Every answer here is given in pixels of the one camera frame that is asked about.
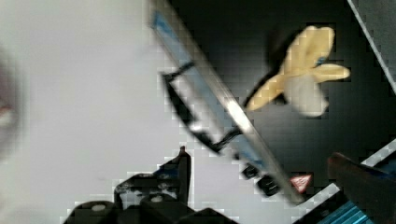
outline yellow object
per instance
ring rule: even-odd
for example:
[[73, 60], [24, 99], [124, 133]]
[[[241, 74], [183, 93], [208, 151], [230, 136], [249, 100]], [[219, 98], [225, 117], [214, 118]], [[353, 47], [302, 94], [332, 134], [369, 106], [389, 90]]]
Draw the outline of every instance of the yellow object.
[[284, 91], [288, 78], [314, 76], [317, 83], [349, 77], [349, 70], [337, 64], [317, 66], [332, 50], [334, 30], [329, 27], [308, 26], [291, 43], [279, 73], [267, 80], [247, 102], [247, 110], [256, 110]]

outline black plastic part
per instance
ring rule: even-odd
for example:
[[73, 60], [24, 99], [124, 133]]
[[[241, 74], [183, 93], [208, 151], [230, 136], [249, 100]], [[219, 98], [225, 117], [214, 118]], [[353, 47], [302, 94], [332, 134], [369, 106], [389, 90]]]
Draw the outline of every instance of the black plastic part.
[[190, 109], [186, 106], [180, 96], [178, 96], [177, 92], [170, 84], [166, 76], [163, 76], [163, 83], [166, 90], [168, 91], [169, 98], [176, 110], [177, 115], [180, 117], [183, 123], [189, 127], [195, 121], [194, 115], [191, 113]]
[[140, 224], [140, 205], [130, 206], [122, 211], [117, 218], [117, 224]]
[[329, 178], [374, 223], [396, 223], [396, 177], [340, 153], [328, 159]]
[[273, 196], [280, 190], [280, 187], [270, 175], [263, 176], [262, 179], [257, 182], [257, 187], [268, 197]]
[[182, 147], [177, 157], [163, 164], [153, 174], [134, 175], [116, 186], [114, 202], [119, 208], [127, 209], [131, 205], [139, 205], [146, 196], [165, 193], [187, 203], [190, 182], [191, 156]]
[[183, 66], [181, 66], [174, 73], [162, 74], [162, 75], [167, 79], [168, 82], [172, 82], [173, 80], [175, 80], [175, 78], [177, 78], [178, 76], [182, 75], [183, 73], [185, 73], [187, 70], [189, 70], [192, 67], [194, 67], [194, 63], [193, 62], [189, 62], [189, 63], [186, 63]]
[[227, 144], [229, 144], [236, 136], [242, 134], [241, 130], [237, 127], [232, 128], [227, 132], [224, 137], [213, 145], [214, 150], [221, 151]]
[[213, 152], [215, 152], [216, 154], [220, 154], [219, 152], [221, 151], [221, 148], [216, 147], [215, 144], [213, 144], [213, 139], [210, 138], [210, 136], [206, 133], [206, 132], [193, 132], [191, 131], [192, 134], [198, 138], [202, 144], [204, 144], [205, 146], [207, 146], [210, 150], [212, 150]]
[[236, 224], [224, 215], [216, 212], [211, 208], [206, 208], [202, 211], [183, 217], [177, 224]]
[[120, 209], [111, 202], [96, 201], [77, 206], [64, 224], [116, 223]]
[[247, 168], [242, 172], [246, 179], [253, 178], [259, 174], [259, 170], [252, 166], [250, 163], [247, 163]]
[[[153, 202], [151, 199], [160, 197], [161, 202]], [[142, 223], [174, 224], [184, 216], [194, 213], [186, 204], [169, 197], [166, 194], [151, 195], [141, 203]]]

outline red triangle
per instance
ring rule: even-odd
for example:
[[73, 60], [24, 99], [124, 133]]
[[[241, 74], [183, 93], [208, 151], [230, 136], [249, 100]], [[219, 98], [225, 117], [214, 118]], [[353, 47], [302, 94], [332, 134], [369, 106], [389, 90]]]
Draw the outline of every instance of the red triangle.
[[311, 182], [312, 175], [299, 175], [293, 177], [290, 181], [300, 193], [303, 193]]

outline black surface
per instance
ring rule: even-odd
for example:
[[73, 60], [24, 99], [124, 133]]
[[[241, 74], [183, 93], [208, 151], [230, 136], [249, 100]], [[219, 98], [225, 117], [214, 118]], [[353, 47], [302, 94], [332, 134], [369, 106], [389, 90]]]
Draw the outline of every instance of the black surface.
[[183, 217], [177, 224], [237, 224], [226, 216], [216, 212], [211, 208], [206, 208], [187, 217]]
[[308, 197], [330, 183], [326, 159], [334, 151], [363, 161], [394, 139], [396, 98], [347, 1], [169, 2], [240, 105], [264, 75], [274, 73], [269, 46], [277, 49], [307, 25], [334, 29], [325, 63], [349, 68], [351, 77], [320, 84], [330, 102], [322, 117], [308, 119], [277, 104], [247, 113], [290, 177], [314, 175]]

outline black button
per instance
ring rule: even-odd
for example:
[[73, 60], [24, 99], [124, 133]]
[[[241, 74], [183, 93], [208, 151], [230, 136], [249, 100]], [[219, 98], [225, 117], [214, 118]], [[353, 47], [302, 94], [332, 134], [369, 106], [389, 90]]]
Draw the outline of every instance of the black button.
[[259, 173], [259, 170], [249, 163], [247, 164], [247, 168], [245, 168], [245, 170], [242, 172], [242, 174], [245, 176], [246, 179], [255, 177], [255, 176], [257, 176], [258, 173]]
[[236, 161], [241, 160], [241, 158], [239, 157], [239, 153], [233, 154], [233, 159], [236, 160]]
[[269, 175], [263, 176], [262, 179], [257, 182], [257, 187], [268, 197], [273, 196], [280, 190], [275, 180]]

